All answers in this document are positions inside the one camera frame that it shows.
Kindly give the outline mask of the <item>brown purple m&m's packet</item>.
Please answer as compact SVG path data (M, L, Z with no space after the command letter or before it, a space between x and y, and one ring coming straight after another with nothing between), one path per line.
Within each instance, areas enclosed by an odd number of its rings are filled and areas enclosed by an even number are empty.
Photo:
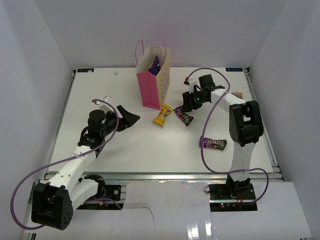
M193 116L190 116L187 113L183 112L182 106L176 107L173 111L186 127L189 126L194 119Z
M223 151L227 146L226 139L212 139L209 137L200 137L199 147L200 148L210 148Z

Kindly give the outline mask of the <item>blue purple snack bag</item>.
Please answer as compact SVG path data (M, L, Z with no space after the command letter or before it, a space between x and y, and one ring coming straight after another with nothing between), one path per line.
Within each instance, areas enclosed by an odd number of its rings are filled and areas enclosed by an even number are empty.
M148 68L148 72L151 73L152 75L156 76L161 70L160 66L160 60L157 55L155 55L153 62Z

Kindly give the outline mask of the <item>brown purple M&M's packet front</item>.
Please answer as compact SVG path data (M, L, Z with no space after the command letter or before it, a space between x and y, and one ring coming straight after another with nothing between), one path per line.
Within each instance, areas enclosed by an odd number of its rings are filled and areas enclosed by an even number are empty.
M212 139L209 137L200 137L199 147L200 148L210 148L223 151L227 146L226 139Z

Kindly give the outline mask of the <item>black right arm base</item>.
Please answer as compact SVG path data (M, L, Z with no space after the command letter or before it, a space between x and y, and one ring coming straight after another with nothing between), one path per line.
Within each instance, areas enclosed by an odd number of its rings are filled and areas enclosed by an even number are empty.
M251 183L248 188L231 192L226 180L208 182L203 189L208 195L212 213L257 211L257 196Z

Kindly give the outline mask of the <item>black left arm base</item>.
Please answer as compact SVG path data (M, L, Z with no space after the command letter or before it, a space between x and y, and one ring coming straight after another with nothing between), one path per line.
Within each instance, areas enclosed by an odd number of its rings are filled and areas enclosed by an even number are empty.
M98 174L88 174L85 177L80 177L74 189L85 182L92 180L97 183L97 192L91 195L87 201L78 207L78 210L121 210L113 202L121 200L121 185L106 184L104 177Z

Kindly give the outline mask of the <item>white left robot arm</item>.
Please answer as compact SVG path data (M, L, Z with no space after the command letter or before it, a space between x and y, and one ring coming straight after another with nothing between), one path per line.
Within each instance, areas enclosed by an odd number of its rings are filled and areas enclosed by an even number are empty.
M106 143L106 137L133 126L140 116L125 110L96 109L89 113L87 127L80 135L73 159L46 183L38 183L32 194L31 220L34 223L64 230L70 224L74 210L86 201L102 199L106 194L102 176L83 176Z

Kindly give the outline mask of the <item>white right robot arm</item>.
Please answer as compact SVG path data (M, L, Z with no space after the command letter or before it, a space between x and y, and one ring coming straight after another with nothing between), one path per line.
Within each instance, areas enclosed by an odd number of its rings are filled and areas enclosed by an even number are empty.
M210 74L196 81L185 79L188 91L182 94L182 111L189 113L204 103L213 103L229 114L229 134L233 140L233 157L225 187L226 195L236 200L250 185L249 168L253 149L264 134L264 127L257 101L236 97L221 85L216 85Z

